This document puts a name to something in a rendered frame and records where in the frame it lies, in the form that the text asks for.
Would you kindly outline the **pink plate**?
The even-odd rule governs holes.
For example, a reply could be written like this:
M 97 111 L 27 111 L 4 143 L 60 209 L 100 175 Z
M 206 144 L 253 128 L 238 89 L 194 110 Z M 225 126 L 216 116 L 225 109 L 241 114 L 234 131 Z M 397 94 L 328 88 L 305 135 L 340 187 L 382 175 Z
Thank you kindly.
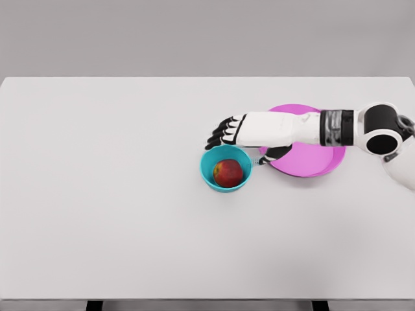
M 291 151 L 272 161 L 270 166 L 290 176 L 311 178 L 328 174 L 336 169 L 346 155 L 346 147 L 326 147 L 294 143 Z

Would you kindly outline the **blue bowl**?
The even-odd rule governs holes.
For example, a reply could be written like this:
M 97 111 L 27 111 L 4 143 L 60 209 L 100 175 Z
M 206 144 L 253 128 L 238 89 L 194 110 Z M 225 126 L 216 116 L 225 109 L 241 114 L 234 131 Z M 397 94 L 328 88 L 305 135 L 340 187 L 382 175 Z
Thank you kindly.
M 224 188 L 217 185 L 213 179 L 215 165 L 223 159 L 234 159 L 240 163 L 243 169 L 243 180 L 240 185 L 233 188 Z M 200 160 L 200 173 L 206 184 L 213 190 L 229 193 L 239 190 L 249 180 L 253 171 L 252 160 L 249 155 L 240 148 L 231 145 L 216 146 L 205 152 Z

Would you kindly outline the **red apple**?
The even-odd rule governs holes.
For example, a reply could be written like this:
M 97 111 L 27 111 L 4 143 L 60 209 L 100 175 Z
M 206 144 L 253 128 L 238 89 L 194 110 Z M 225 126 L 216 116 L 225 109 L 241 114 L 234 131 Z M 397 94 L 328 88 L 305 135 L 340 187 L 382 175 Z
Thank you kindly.
M 234 159 L 223 159 L 213 169 L 213 179 L 217 185 L 224 188 L 233 188 L 241 184 L 243 169 Z

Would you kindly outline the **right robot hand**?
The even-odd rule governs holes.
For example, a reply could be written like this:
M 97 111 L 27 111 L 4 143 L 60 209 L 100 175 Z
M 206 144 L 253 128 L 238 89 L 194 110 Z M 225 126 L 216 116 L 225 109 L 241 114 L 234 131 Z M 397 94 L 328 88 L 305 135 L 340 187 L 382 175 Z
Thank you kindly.
M 241 148 L 266 147 L 268 151 L 254 161 L 265 165 L 285 156 L 295 138 L 296 117 L 288 113 L 250 112 L 224 119 L 207 140 L 206 150 L 233 145 Z

